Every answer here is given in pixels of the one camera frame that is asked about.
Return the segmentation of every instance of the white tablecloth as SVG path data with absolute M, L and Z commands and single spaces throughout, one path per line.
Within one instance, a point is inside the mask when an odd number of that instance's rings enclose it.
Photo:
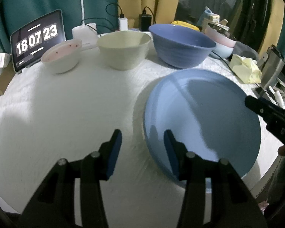
M 50 75 L 37 63 L 13 78 L 0 97 L 0 196 L 11 207 L 24 209 L 59 158 L 83 158 L 118 128 L 123 143 L 115 172 L 101 182 L 109 226 L 176 227 L 184 189 L 159 170 L 142 134 L 149 93 L 176 70 L 157 58 L 153 46 L 147 58 L 134 70 L 116 71 L 101 63 L 95 48 L 83 51 L 81 62 L 66 74 Z M 253 95 L 254 85 L 240 84 L 219 60 L 208 57 L 197 68 L 223 74 Z M 260 121 L 260 153 L 244 178 L 249 189 L 269 169 L 280 146 Z M 75 192 L 78 207 L 78 186 Z

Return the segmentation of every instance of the light blue bowl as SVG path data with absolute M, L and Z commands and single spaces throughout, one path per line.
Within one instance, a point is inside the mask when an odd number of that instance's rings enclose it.
M 199 65 L 216 47 L 203 33 L 183 26 L 155 24 L 149 31 L 158 57 L 180 69 Z
M 228 78 L 200 69 L 176 71 L 152 90 L 143 119 L 149 152 L 160 169 L 173 174 L 164 145 L 171 129 L 177 141 L 203 159 L 227 158 L 240 177 L 254 165 L 261 144 L 258 115 L 245 106 L 246 93 Z M 207 180 L 206 187 L 211 189 Z

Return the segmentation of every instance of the pink container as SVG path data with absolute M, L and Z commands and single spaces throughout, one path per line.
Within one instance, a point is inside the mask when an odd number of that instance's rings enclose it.
M 229 48 L 233 48 L 236 44 L 236 41 L 227 38 L 223 34 L 217 32 L 215 29 L 212 29 L 209 25 L 205 29 L 205 34 L 215 42 L 218 42 L 221 45 L 225 45 Z

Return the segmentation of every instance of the tablet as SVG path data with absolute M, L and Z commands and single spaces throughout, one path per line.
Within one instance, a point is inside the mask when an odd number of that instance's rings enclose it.
M 11 35 L 11 53 L 15 72 L 40 61 L 44 52 L 65 40 L 60 9 L 18 29 Z

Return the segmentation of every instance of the black charger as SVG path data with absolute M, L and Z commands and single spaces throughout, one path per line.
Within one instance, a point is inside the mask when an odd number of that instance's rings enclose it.
M 152 16 L 147 14 L 146 10 L 143 10 L 143 13 L 139 15 L 139 30 L 141 32 L 147 32 L 151 24 Z

